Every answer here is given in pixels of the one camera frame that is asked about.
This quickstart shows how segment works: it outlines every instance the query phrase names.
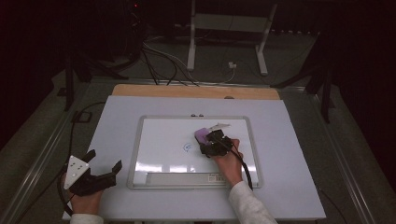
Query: whiteboard tray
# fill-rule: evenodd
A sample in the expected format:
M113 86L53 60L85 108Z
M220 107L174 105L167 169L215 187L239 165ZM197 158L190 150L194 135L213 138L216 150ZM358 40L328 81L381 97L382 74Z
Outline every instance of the whiteboard tray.
M240 140L239 151L249 169L253 188L262 186L256 149L247 117L158 117L139 120L129 189L228 188L212 159L201 153L194 132L218 123L230 124L224 135Z

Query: floor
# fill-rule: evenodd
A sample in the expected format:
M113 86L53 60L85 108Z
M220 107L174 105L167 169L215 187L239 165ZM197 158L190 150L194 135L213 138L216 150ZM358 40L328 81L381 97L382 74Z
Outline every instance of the floor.
M199 38L194 71L187 72L183 69L183 74L182 69L178 69L173 78L174 64L149 52L151 49L163 52L182 68L187 61L189 39L186 36L173 40L151 36L144 45L148 60L142 56L141 60L120 71L128 80L115 80L98 71L94 71L91 83L79 83L76 80L76 101L70 111L105 101L118 83L157 82L165 85L171 80L172 85L268 88L271 84L297 74L316 40L309 35L270 35L264 49L269 75L263 77L258 72L254 54L256 36L236 35L239 36L235 38L219 34ZM148 62L158 74L150 73ZM228 67L229 62L236 63L235 69ZM393 223L396 220L395 193L381 173L339 91L335 86L332 87L332 108L329 110L331 123L326 124L318 112L320 95L304 93L304 85L308 80L309 78L302 79L279 90L279 94L290 112L293 127L326 211L327 218L318 220L318 223ZM7 209L15 204L31 203L64 163L73 113L64 112L65 99L56 95L64 87L64 72L54 77L53 82L54 91L0 151L0 168L3 170L3 175L0 176L0 211L4 211L2 218L13 212L20 215L16 210ZM74 128L72 149L76 156L85 153L102 109L103 105L90 107L91 122L80 123ZM47 162L41 164L45 169L32 170L32 167L37 167L36 158L42 151L50 151ZM26 177L32 173L38 178ZM22 184L26 178L29 182ZM26 186L35 188L27 190ZM61 220L62 213L56 186L51 185L27 210L21 223L64 223ZM316 222L279 220L279 223Z

